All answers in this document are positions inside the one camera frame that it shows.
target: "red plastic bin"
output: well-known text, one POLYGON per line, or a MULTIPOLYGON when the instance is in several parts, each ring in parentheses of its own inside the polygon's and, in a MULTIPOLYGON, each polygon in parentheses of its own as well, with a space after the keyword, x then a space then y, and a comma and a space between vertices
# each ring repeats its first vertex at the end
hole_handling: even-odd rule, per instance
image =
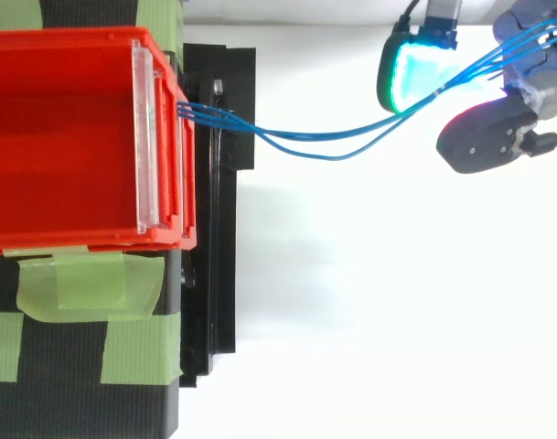
POLYGON ((0 251, 193 248, 186 100, 146 29, 0 32, 0 251))

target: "cyan light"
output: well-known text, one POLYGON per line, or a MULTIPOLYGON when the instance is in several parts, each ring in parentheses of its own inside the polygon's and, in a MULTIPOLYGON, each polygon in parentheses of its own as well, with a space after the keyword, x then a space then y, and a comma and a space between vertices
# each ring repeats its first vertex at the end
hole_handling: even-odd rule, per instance
POLYGON ((391 102, 402 112, 426 98, 462 70, 453 50, 401 45, 391 78, 391 102))

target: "blue cable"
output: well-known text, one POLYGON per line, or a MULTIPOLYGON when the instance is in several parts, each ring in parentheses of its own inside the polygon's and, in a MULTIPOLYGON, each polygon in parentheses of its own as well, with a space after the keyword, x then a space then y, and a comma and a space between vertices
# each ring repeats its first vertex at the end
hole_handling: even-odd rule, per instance
POLYGON ((353 130, 347 130, 347 131, 337 132, 337 133, 292 133, 292 132, 284 132, 284 131, 267 130, 258 127, 254 124, 247 123, 244 120, 242 120, 240 117, 236 116, 231 112, 226 112, 214 107, 208 107, 207 105, 189 103, 189 102, 178 103, 178 114, 180 117, 183 117, 187 120, 193 121, 195 123, 205 124, 212 128, 256 134, 269 145, 289 155, 294 155, 302 158, 315 159, 315 160, 327 160, 327 161, 347 160, 359 154, 362 154, 368 149, 370 149, 381 139, 383 139, 384 137, 392 133, 394 130, 396 130, 398 127, 400 127, 403 123, 408 121, 408 119, 410 119, 414 114, 416 114, 426 105, 434 101, 434 99, 436 99, 436 97, 439 94, 448 91, 458 85, 468 83, 471 80, 478 78, 480 76, 485 76, 493 72, 500 71, 504 67, 515 62, 516 60, 528 56, 530 53, 544 50, 545 48, 548 48, 553 44, 556 44, 557 37, 550 41, 547 41, 546 43, 543 43, 542 45, 539 45, 538 47, 530 51, 523 52, 515 57, 511 57, 501 61, 497 60, 499 58, 503 58, 507 56, 508 54, 513 54, 516 50, 523 48, 524 46, 527 46, 531 42, 536 41, 538 37, 549 35, 551 34, 551 32, 556 32, 556 31, 557 31, 557 19, 548 20, 543 23, 540 23, 537 26, 532 27, 522 32, 521 34, 517 35, 516 37, 510 39, 500 47, 492 50, 486 56, 474 62, 473 64, 471 64, 471 66, 469 66, 461 73, 459 73, 457 76, 455 76, 453 79, 448 81, 443 87, 438 89, 435 93, 424 98, 422 101, 416 103, 413 107, 406 110, 405 112, 395 114, 394 116, 384 119, 383 121, 379 121, 377 123, 373 123, 353 130), (525 39, 524 41, 518 44, 515 44, 519 40, 525 37, 527 37, 527 39, 525 39), (315 154, 301 153, 299 151, 291 150, 282 145, 279 145, 270 138, 271 136, 271 137, 277 137, 277 138, 282 138, 284 140, 291 140, 297 142, 330 142, 330 141, 343 140, 343 139, 348 139, 350 137, 367 134, 372 131, 383 128, 384 126, 388 126, 392 123, 393 123, 392 127, 388 128, 386 131, 384 131, 382 134, 377 136, 371 142, 362 146, 360 149, 345 155, 315 155, 315 154))

